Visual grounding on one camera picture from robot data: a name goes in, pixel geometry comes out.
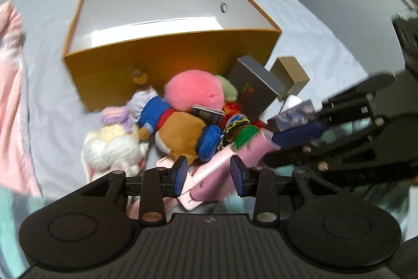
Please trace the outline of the dark grey box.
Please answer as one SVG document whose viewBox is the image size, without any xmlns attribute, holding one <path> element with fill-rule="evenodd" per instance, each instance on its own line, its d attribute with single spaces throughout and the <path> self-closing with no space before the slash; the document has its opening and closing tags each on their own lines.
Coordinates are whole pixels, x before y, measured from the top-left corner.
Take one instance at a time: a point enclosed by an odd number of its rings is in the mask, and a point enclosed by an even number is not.
<svg viewBox="0 0 418 279">
<path fill-rule="evenodd" d="M 228 81 L 237 89 L 237 103 L 250 121 L 256 120 L 284 90 L 284 85 L 249 55 L 237 59 Z"/>
</svg>

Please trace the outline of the purple patterned box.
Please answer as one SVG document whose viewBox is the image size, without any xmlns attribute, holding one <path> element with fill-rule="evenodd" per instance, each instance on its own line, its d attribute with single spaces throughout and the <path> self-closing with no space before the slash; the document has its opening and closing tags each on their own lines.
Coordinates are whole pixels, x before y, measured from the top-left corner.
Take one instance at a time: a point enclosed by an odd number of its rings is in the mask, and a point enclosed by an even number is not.
<svg viewBox="0 0 418 279">
<path fill-rule="evenodd" d="M 315 107 L 311 100 L 301 100 L 291 95 L 285 100 L 279 114 L 267 120 L 267 125 L 272 132 L 284 132 L 308 124 L 314 114 Z"/>
</svg>

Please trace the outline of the green glitter ornament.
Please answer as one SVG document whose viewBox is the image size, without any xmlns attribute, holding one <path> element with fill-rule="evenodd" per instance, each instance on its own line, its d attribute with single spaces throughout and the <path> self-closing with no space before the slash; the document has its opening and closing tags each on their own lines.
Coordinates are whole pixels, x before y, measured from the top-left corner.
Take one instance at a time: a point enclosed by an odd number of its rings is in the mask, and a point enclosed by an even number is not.
<svg viewBox="0 0 418 279">
<path fill-rule="evenodd" d="M 235 137 L 235 148 L 240 149 L 243 147 L 247 142 L 249 142 L 257 133 L 259 132 L 259 128 L 254 125 L 246 125 L 244 126 L 240 132 Z"/>
</svg>

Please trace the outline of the brown bear plush doll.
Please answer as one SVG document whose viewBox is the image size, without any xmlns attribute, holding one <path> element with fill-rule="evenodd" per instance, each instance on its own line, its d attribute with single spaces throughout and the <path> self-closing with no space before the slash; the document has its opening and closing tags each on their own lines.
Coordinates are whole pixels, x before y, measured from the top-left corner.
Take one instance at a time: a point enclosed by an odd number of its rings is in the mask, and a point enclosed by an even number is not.
<svg viewBox="0 0 418 279">
<path fill-rule="evenodd" d="M 205 122 L 191 113 L 171 107 L 152 87 L 147 73 L 136 69 L 132 75 L 136 92 L 127 102 L 130 119 L 138 126 L 140 139 L 154 138 L 159 151 L 188 164 L 199 157 L 198 140 Z"/>
</svg>

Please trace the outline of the blue plush keychain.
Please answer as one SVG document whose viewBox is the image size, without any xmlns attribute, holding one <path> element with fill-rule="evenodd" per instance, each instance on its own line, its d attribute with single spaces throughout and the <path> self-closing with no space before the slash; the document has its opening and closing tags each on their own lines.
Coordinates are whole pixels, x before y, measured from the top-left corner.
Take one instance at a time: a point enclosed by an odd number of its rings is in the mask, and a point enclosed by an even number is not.
<svg viewBox="0 0 418 279">
<path fill-rule="evenodd" d="M 208 162 L 212 159 L 222 136 L 223 131 L 217 125 L 208 125 L 203 128 L 196 146 L 196 152 L 200 161 Z"/>
</svg>

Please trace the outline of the small card pack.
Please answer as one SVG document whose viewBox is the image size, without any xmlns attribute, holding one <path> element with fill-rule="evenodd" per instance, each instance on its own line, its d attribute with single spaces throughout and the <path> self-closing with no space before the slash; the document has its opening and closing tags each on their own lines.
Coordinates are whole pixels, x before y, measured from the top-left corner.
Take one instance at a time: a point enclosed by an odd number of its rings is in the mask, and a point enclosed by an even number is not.
<svg viewBox="0 0 418 279">
<path fill-rule="evenodd" d="M 192 107 L 192 114 L 203 120 L 206 125 L 219 126 L 222 119 L 225 117 L 223 110 L 216 110 L 202 105 L 194 105 Z"/>
</svg>

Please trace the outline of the pink blanket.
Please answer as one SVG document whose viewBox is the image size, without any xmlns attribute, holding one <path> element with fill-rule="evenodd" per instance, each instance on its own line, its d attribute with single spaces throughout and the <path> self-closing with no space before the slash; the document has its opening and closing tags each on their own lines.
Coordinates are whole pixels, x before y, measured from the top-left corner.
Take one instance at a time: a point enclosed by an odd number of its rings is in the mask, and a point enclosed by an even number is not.
<svg viewBox="0 0 418 279">
<path fill-rule="evenodd" d="M 1 185 L 41 196 L 30 151 L 21 14 L 1 4 Z"/>
</svg>

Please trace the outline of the white crochet bunny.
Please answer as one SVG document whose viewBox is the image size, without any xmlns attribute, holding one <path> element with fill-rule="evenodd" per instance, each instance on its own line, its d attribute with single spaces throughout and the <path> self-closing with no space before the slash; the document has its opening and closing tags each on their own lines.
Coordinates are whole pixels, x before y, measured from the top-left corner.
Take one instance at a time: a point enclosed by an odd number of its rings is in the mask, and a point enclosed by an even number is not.
<svg viewBox="0 0 418 279">
<path fill-rule="evenodd" d="M 107 107 L 101 112 L 101 128 L 84 138 L 81 161 L 90 183 L 111 171 L 137 176 L 144 168 L 149 142 L 125 106 Z"/>
</svg>

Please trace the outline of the small brown cardboard box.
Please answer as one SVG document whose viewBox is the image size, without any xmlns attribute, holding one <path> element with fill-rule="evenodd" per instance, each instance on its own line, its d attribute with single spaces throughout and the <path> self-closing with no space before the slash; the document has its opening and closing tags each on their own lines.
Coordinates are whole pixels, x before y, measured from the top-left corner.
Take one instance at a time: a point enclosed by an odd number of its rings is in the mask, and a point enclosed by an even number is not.
<svg viewBox="0 0 418 279">
<path fill-rule="evenodd" d="M 294 56 L 278 57 L 270 71 L 283 85 L 278 99 L 297 96 L 310 81 L 310 77 Z"/>
</svg>

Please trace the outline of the red feather toy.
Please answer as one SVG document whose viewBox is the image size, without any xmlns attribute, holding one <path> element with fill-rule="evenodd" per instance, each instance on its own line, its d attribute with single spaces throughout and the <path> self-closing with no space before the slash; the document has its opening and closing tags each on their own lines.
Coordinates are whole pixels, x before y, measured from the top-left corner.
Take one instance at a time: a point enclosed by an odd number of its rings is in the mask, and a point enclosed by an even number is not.
<svg viewBox="0 0 418 279">
<path fill-rule="evenodd" d="M 225 128 L 227 125 L 228 120 L 236 114 L 240 114 L 242 112 L 242 107 L 237 101 L 226 101 L 223 105 L 223 111 L 225 113 L 223 119 L 221 120 L 220 127 Z M 252 125 L 258 128 L 267 128 L 267 124 L 257 118 L 251 122 Z"/>
</svg>

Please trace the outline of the pink fluffy ball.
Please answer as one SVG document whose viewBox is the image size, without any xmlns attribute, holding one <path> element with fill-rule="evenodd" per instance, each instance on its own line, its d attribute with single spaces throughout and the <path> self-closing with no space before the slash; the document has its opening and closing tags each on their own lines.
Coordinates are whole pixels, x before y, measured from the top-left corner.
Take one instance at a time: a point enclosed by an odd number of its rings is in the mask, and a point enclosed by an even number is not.
<svg viewBox="0 0 418 279">
<path fill-rule="evenodd" d="M 164 100 L 180 111 L 191 112 L 194 105 L 221 110 L 224 105 L 223 87 L 213 74 L 195 69 L 187 70 L 167 82 Z"/>
</svg>

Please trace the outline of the grey bed sheet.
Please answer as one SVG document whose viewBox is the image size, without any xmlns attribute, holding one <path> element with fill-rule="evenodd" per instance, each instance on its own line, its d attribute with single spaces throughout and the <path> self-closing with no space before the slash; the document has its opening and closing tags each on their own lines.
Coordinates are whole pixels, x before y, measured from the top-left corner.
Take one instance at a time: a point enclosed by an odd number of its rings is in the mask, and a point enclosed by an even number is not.
<svg viewBox="0 0 418 279">
<path fill-rule="evenodd" d="M 250 55 L 293 55 L 319 103 L 365 75 L 334 33 L 298 0 L 7 0 L 21 14 L 24 93 L 34 172 L 45 198 L 86 183 L 80 157 L 99 110 L 123 105 L 142 69 L 162 91 L 179 72 L 227 75 Z"/>
</svg>

